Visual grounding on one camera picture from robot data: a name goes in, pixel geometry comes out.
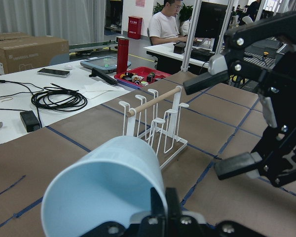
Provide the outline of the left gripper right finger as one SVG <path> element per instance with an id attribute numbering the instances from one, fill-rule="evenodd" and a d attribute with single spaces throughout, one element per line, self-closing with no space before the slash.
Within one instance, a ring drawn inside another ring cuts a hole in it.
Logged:
<path id="1" fill-rule="evenodd" d="M 168 204 L 168 217 L 180 217 L 182 210 L 177 190 L 175 188 L 166 188 L 165 196 Z"/>

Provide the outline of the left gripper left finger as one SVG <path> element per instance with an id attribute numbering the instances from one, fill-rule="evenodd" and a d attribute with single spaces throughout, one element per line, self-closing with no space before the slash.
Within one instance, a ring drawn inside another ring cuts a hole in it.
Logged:
<path id="1" fill-rule="evenodd" d="M 151 216 L 165 217 L 165 209 L 160 195 L 155 188 L 150 189 Z"/>

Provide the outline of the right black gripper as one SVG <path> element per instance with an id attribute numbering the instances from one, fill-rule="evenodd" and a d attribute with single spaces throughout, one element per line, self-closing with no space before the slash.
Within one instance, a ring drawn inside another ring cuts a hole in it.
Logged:
<path id="1" fill-rule="evenodd" d="M 252 152 L 245 152 L 215 164 L 219 180 L 246 174 L 251 179 L 265 176 L 272 185 L 283 186 L 296 180 L 296 11 L 292 19 L 276 15 L 280 23 L 277 39 L 288 51 L 273 67 L 272 74 L 259 82 L 260 102 L 269 99 L 277 126 L 268 126 Z"/>

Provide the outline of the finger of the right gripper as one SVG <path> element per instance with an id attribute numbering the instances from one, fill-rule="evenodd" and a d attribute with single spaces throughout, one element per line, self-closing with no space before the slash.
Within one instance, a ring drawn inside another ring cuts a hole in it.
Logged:
<path id="1" fill-rule="evenodd" d="M 245 61 L 244 55 L 248 46 L 267 37 L 269 34 L 265 23 L 250 23 L 227 30 L 224 35 L 225 48 L 210 58 L 208 71 L 183 83 L 186 94 L 191 95 L 224 82 L 230 75 L 260 81 L 269 69 Z"/>

